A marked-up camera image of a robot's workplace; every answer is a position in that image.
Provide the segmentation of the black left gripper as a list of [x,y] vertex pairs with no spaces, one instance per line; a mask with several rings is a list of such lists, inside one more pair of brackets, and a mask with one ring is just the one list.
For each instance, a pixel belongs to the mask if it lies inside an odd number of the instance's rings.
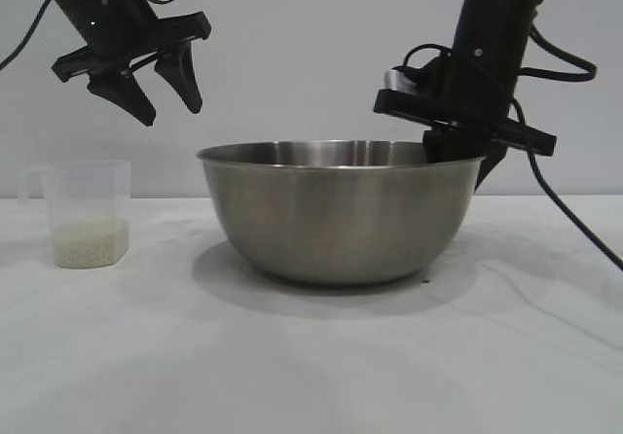
[[146,0],[55,0],[86,45],[56,60],[53,71],[63,82],[91,74],[87,89],[136,118],[146,127],[156,119],[153,104],[132,74],[118,70],[148,54],[162,53],[155,71],[192,114],[202,110],[192,44],[205,40],[211,25],[204,13],[158,18]]

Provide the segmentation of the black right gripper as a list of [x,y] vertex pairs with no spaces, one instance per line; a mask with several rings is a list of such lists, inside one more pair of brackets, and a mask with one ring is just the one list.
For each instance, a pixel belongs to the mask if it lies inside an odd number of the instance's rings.
[[393,67],[385,73],[385,87],[374,104],[377,114],[435,128],[422,139],[429,163],[484,156],[475,190],[504,160],[507,148],[554,154],[556,136],[522,127],[508,117],[509,110],[502,90],[477,69],[448,56],[437,56],[421,68]]

